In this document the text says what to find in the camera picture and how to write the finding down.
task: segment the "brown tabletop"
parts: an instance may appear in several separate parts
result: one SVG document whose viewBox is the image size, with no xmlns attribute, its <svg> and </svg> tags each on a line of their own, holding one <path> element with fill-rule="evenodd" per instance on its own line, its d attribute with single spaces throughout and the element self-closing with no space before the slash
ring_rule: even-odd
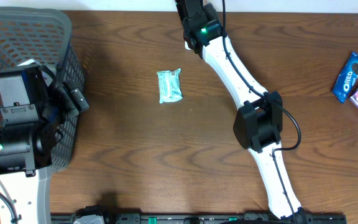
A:
<svg viewBox="0 0 358 224">
<path fill-rule="evenodd" d="M 252 156 L 232 131 L 236 108 L 214 70 L 185 50 L 175 12 L 66 12 L 89 74 L 73 160 L 54 174 L 52 213 L 267 210 Z M 358 109 L 331 89 L 352 50 L 358 15 L 229 13 L 227 31 L 251 74 L 299 122 L 284 153 L 302 206 L 358 223 Z M 160 104 L 157 71 L 181 68 L 183 99 Z M 284 118 L 284 146 L 296 141 Z"/>
</svg>

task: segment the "wooden surface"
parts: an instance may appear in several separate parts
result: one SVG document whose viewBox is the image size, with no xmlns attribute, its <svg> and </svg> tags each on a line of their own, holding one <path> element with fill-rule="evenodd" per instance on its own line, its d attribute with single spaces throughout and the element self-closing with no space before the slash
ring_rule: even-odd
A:
<svg viewBox="0 0 358 224">
<path fill-rule="evenodd" d="M 90 109 L 73 160 L 54 174 L 52 213 L 100 203 L 153 213 L 268 209 L 252 156 L 237 143 L 236 109 L 215 72 L 184 49 L 173 12 L 67 12 Z M 251 74 L 279 91 L 303 131 L 284 154 L 292 186 L 312 212 L 358 223 L 358 110 L 331 93 L 358 15 L 228 14 L 228 33 Z M 182 69 L 183 99 L 159 104 L 157 71 Z M 284 119 L 283 145 L 296 141 Z"/>
</svg>

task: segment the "light blue packet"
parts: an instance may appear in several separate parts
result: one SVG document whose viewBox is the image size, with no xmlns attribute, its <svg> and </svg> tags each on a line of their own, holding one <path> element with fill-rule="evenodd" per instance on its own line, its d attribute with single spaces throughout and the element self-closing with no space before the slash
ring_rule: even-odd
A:
<svg viewBox="0 0 358 224">
<path fill-rule="evenodd" d="M 181 69 L 175 71 L 157 72 L 160 87 L 160 103 L 176 102 L 183 99 L 180 91 L 179 74 Z"/>
</svg>

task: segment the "gray plastic basket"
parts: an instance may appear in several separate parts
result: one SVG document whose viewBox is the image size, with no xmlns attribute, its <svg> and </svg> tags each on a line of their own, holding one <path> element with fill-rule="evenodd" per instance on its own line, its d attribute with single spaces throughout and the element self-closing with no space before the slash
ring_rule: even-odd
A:
<svg viewBox="0 0 358 224">
<path fill-rule="evenodd" d="M 59 81 L 71 79 L 82 90 L 84 75 L 70 37 L 71 21 L 60 11 L 0 7 L 0 70 L 34 59 L 56 68 Z M 59 127 L 64 138 L 52 150 L 54 172 L 66 167 L 71 159 L 76 124 L 74 118 Z"/>
</svg>

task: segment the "white wall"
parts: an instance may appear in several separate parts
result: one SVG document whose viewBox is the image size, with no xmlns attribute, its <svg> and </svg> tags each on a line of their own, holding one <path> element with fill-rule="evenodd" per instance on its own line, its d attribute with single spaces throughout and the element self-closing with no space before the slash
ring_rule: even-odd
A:
<svg viewBox="0 0 358 224">
<path fill-rule="evenodd" d="M 221 0 L 209 0 L 221 11 Z M 0 6 L 60 10 L 176 11 L 174 0 L 0 0 Z M 358 13 L 358 0 L 226 0 L 236 12 Z"/>
</svg>

